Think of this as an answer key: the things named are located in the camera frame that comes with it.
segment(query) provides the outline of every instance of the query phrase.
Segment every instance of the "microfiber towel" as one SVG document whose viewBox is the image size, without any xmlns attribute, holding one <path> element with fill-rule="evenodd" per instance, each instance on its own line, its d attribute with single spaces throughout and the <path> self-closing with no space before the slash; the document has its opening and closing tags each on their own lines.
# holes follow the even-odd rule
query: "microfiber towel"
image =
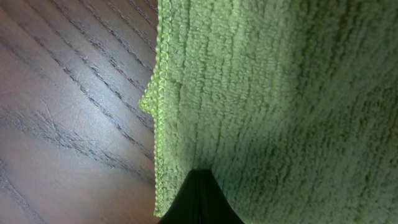
<svg viewBox="0 0 398 224">
<path fill-rule="evenodd" d="M 211 169 L 245 223 L 398 223 L 398 1 L 159 0 L 155 215 Z"/>
</svg>

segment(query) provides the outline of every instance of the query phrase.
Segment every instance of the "wood grain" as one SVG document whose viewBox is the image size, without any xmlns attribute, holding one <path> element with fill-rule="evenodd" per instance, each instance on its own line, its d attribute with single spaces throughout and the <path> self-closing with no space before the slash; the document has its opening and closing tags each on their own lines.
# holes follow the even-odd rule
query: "wood grain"
<svg viewBox="0 0 398 224">
<path fill-rule="evenodd" d="M 0 223 L 157 223 L 155 0 L 0 0 Z"/>
</svg>

